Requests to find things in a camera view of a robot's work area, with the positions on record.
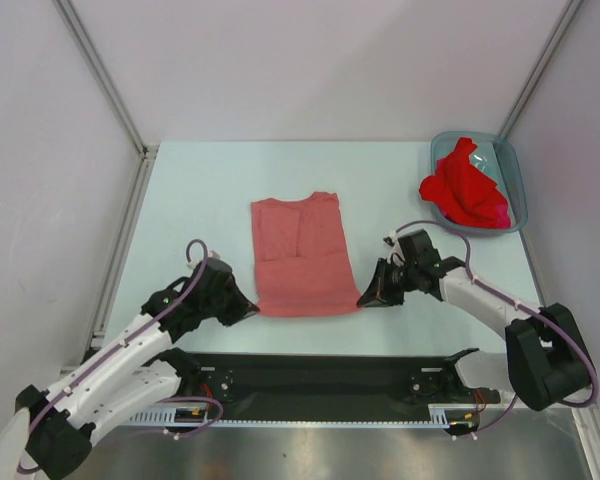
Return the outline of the salmon pink t shirt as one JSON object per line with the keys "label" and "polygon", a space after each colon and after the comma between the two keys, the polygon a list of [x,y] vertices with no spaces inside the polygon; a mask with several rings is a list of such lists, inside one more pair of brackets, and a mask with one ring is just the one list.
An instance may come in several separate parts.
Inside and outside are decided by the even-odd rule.
{"label": "salmon pink t shirt", "polygon": [[267,317],[323,317],[358,310],[335,193],[251,204],[258,308]]}

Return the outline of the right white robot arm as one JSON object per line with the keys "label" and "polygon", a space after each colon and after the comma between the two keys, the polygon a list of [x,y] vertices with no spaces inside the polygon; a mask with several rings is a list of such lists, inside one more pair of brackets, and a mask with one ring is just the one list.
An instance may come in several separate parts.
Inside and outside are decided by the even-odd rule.
{"label": "right white robot arm", "polygon": [[466,400],[477,379],[484,379],[535,411],[595,403],[599,379],[572,312],[560,303],[532,305],[502,291],[475,273],[468,257],[441,257],[423,226],[412,222],[385,238],[390,253],[378,259],[358,307],[400,306],[407,293],[420,292],[498,334],[505,354],[474,350],[443,373],[442,391],[453,401]]}

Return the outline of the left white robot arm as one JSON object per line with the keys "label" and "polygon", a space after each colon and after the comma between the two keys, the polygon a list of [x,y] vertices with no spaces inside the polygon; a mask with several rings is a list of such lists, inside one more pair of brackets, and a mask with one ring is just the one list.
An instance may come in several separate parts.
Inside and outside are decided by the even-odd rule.
{"label": "left white robot arm", "polygon": [[43,390],[19,393],[16,407],[31,416],[25,451],[35,464],[18,473],[64,479],[109,431],[145,408],[207,402],[200,364],[176,342],[207,319],[230,327],[259,311],[217,258],[154,292],[123,332],[76,370]]}

